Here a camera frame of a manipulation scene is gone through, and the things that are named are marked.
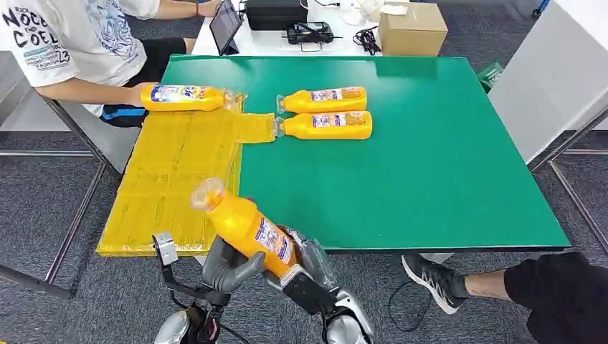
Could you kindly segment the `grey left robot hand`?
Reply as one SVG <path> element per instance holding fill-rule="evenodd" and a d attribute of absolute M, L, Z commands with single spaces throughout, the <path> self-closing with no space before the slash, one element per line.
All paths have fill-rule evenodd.
<path fill-rule="evenodd" d="M 216 236 L 203 264 L 202 278 L 217 292 L 234 292 L 251 276 L 263 270 L 265 253 L 246 257 L 220 236 Z"/>

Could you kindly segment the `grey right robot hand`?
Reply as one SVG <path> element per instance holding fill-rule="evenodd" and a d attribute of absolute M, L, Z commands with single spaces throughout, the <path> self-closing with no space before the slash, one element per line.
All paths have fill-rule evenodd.
<path fill-rule="evenodd" d="M 263 271 L 271 288 L 291 299 L 309 315 L 332 314 L 336 310 L 336 274 L 326 251 L 316 239 L 307 238 L 288 226 L 279 226 L 293 241 L 296 264 L 286 274 L 278 277 Z"/>

